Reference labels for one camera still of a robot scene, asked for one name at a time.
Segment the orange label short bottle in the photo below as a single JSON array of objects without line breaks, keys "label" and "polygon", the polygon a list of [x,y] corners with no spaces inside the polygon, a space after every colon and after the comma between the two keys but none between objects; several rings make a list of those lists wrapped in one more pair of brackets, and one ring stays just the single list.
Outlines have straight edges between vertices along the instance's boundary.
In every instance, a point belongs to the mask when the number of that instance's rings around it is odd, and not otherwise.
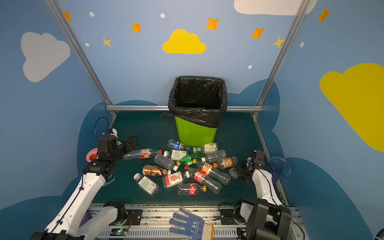
[{"label": "orange label short bottle", "polygon": [[234,165],[236,165],[239,162],[239,159],[235,156],[222,159],[220,161],[217,161],[216,163],[213,163],[214,168],[219,169],[227,169],[231,168]]}]

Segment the clear bottle red label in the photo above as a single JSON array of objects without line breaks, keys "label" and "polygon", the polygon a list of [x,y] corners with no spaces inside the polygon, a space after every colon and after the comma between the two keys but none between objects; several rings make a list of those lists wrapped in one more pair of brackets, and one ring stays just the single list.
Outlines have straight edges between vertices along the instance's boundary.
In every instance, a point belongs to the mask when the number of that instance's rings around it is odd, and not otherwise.
[{"label": "clear bottle red label", "polygon": [[155,150],[151,148],[140,149],[131,151],[123,156],[124,161],[135,160],[135,159],[149,159],[154,157],[156,154],[162,154],[162,150]]}]

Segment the blue label water bottle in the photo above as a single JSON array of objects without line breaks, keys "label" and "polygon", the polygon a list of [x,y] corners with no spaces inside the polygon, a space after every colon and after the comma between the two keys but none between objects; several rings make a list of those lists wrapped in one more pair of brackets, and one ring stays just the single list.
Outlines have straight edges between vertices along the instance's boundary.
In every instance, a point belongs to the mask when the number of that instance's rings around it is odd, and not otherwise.
[{"label": "blue label water bottle", "polygon": [[233,179],[242,178],[245,182],[249,182],[251,178],[251,158],[239,160],[239,162],[230,168],[229,174]]}]

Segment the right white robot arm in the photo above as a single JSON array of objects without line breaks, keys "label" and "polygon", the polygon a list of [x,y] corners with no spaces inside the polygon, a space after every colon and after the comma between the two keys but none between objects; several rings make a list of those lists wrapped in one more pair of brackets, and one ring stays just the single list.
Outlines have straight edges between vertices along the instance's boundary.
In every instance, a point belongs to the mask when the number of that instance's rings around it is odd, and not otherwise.
[{"label": "right white robot arm", "polygon": [[264,152],[254,150],[236,165],[243,180],[254,183],[257,199],[254,203],[239,200],[235,220],[246,225],[240,234],[242,240],[287,240],[292,214],[278,199],[264,157]]}]

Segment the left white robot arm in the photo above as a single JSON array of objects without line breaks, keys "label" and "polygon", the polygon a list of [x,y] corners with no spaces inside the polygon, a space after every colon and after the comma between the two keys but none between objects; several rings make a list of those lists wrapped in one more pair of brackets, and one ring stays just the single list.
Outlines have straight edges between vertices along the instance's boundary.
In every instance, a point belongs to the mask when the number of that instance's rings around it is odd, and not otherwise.
[{"label": "left white robot arm", "polygon": [[44,231],[32,234],[32,240],[94,240],[112,223],[124,223],[127,212],[124,203],[109,201],[94,217],[82,220],[94,197],[116,169],[123,156],[139,146],[137,136],[123,140],[115,129],[107,129],[98,141],[96,157],[84,168],[80,182],[58,215]]}]

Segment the pink plastic watering can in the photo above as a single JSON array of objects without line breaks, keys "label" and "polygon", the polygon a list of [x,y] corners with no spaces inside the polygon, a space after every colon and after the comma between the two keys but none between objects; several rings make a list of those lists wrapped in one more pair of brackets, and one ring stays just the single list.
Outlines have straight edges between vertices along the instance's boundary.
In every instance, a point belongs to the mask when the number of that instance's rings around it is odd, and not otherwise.
[{"label": "pink plastic watering can", "polygon": [[90,150],[86,155],[86,161],[90,163],[93,159],[97,158],[98,148]]}]

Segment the orange label long bottle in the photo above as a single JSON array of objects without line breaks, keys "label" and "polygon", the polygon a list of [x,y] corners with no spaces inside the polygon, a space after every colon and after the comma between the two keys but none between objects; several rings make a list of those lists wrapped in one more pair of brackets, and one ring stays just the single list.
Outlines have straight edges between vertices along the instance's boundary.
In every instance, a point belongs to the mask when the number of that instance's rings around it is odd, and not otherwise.
[{"label": "orange label long bottle", "polygon": [[200,171],[212,178],[216,178],[223,185],[228,185],[231,180],[231,176],[229,174],[220,172],[218,169],[216,169],[213,165],[209,163],[203,163],[202,161],[194,159],[193,164],[195,164]]}]

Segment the cream label bottle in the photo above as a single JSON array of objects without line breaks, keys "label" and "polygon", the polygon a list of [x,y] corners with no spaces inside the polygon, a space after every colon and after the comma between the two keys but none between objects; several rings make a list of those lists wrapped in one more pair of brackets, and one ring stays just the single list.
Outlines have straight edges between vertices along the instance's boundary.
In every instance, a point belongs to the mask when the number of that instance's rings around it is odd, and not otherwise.
[{"label": "cream label bottle", "polygon": [[199,147],[193,147],[192,148],[193,153],[201,153],[201,154],[209,154],[214,153],[219,150],[217,143],[211,143],[211,144],[204,144]]}]

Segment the long bottle red label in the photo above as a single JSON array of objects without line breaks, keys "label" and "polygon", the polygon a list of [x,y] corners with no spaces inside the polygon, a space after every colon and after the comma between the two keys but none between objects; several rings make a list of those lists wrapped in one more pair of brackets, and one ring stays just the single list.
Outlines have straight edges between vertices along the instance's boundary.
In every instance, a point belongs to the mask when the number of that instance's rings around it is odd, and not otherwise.
[{"label": "long bottle red label", "polygon": [[185,166],[185,170],[190,173],[191,177],[193,177],[195,181],[206,186],[214,194],[218,195],[220,193],[222,185],[219,182],[213,180],[211,177],[209,177],[208,174],[190,166]]}]

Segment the brown drink bottle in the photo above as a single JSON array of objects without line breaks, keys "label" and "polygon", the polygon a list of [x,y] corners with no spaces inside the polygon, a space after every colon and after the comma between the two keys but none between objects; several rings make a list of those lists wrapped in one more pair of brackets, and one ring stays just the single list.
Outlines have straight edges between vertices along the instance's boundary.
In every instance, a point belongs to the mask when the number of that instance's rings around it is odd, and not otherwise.
[{"label": "brown drink bottle", "polygon": [[158,166],[144,165],[143,167],[143,174],[146,176],[160,177],[160,176],[168,176],[171,173],[172,172],[170,170],[166,170]]}]

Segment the clear bottle white cap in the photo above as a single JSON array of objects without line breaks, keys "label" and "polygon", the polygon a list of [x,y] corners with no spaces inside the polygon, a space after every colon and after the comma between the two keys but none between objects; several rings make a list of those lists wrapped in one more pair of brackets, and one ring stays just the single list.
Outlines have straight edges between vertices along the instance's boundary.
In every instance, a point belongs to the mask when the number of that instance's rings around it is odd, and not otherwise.
[{"label": "clear bottle white cap", "polygon": [[133,178],[137,185],[150,196],[155,195],[160,189],[159,185],[146,175],[136,173]]}]

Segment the small bottle yellow cap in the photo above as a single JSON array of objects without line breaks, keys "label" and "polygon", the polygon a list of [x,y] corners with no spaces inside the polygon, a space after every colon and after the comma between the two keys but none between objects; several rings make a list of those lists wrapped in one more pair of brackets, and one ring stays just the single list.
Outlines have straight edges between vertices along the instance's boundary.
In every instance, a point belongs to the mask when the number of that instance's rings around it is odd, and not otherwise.
[{"label": "small bottle yellow cap", "polygon": [[202,186],[194,183],[180,184],[178,185],[177,193],[179,196],[195,196],[199,193],[207,191],[206,186]]}]

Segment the pink label bottle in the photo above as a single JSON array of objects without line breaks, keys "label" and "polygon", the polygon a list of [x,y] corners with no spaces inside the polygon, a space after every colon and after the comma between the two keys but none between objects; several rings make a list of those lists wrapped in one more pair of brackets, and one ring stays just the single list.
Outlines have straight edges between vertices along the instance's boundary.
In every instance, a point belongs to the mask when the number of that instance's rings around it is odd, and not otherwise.
[{"label": "pink label bottle", "polygon": [[190,178],[191,175],[189,172],[176,172],[171,175],[164,176],[162,178],[163,186],[165,189],[172,188],[179,184],[182,184],[186,179]]}]

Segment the blue dotted work glove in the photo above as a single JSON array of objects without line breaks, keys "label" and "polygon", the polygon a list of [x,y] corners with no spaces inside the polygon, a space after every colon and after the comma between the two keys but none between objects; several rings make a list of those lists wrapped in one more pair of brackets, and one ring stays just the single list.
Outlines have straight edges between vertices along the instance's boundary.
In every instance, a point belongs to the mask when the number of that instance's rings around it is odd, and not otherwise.
[{"label": "blue dotted work glove", "polygon": [[214,236],[213,225],[206,224],[201,217],[184,207],[173,213],[169,223],[170,233],[185,236],[186,240],[212,240]]}]

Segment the aluminium corner post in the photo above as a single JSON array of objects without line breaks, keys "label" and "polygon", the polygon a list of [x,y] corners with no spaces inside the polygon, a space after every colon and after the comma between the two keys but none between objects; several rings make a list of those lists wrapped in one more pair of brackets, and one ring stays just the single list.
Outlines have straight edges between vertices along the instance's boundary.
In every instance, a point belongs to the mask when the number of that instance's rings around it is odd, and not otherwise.
[{"label": "aluminium corner post", "polygon": [[267,81],[258,97],[256,107],[259,108],[259,110],[252,112],[252,117],[254,120],[256,120],[257,115],[259,112],[263,110],[263,104],[267,98],[267,95],[278,76],[279,70],[282,67],[284,60],[289,52],[289,49],[307,15],[307,10],[310,8],[310,0],[304,0],[300,3],[298,11],[293,19],[293,22],[288,30],[288,33],[286,35],[286,40],[284,41],[283,46],[280,48],[278,56],[276,58],[276,61],[273,65],[273,68],[269,74],[269,77],[267,78]]}]

